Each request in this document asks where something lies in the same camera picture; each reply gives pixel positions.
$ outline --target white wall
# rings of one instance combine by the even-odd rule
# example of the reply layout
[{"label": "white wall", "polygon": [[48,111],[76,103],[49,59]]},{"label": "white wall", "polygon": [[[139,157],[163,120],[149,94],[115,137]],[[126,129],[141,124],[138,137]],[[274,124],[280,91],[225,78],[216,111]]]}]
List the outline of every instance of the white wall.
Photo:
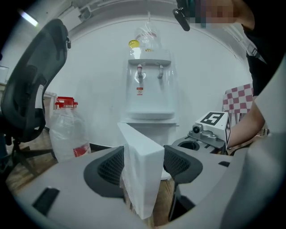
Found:
[{"label": "white wall", "polygon": [[[91,143],[120,145],[120,83],[124,50],[143,21],[126,21],[93,28],[72,38],[67,62],[48,91],[74,97],[78,111],[88,123]],[[221,111],[229,88],[251,82],[250,73],[235,56],[211,36],[177,23],[154,21],[163,47],[174,52],[180,91],[180,126],[185,136],[204,113]]]},{"label": "white wall", "polygon": [[52,18],[57,17],[71,5],[71,0],[38,0],[26,12],[38,21],[35,27],[23,18],[20,18],[6,41],[1,54],[0,66],[9,68],[6,79],[13,72],[24,51],[42,27]]}]

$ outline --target plastic water bottle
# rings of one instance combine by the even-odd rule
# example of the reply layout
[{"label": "plastic water bottle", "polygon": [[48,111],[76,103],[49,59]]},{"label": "plastic water bottle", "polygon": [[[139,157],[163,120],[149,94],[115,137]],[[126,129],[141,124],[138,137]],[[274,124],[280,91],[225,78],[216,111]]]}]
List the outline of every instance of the plastic water bottle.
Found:
[{"label": "plastic water bottle", "polygon": [[50,120],[50,140],[58,162],[91,152],[83,118],[76,112],[77,102],[71,97],[58,97],[58,107]]}]

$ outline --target red and white checkered pattern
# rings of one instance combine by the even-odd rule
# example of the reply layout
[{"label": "red and white checkered pattern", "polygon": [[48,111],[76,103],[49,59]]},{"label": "red and white checkered pattern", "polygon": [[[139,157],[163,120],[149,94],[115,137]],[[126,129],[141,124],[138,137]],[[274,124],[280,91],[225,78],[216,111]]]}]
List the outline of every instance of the red and white checkered pattern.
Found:
[{"label": "red and white checkered pattern", "polygon": [[252,104],[253,86],[246,84],[229,89],[223,97],[223,111],[234,114],[246,114]]}]

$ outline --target tissue box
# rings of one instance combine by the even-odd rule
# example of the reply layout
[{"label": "tissue box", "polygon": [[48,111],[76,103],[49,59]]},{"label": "tissue box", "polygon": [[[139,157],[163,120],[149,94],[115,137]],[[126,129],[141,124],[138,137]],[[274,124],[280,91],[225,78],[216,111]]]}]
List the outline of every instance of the tissue box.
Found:
[{"label": "tissue box", "polygon": [[156,202],[164,148],[126,123],[118,123],[118,127],[126,141],[122,179],[136,213],[146,219]]}]

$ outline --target yellow cap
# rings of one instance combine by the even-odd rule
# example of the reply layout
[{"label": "yellow cap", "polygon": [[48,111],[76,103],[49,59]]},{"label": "yellow cap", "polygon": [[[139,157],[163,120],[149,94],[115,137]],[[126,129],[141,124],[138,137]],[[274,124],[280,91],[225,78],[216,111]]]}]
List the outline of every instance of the yellow cap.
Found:
[{"label": "yellow cap", "polygon": [[139,47],[139,41],[137,41],[137,40],[129,41],[128,45],[130,48],[138,48]]}]

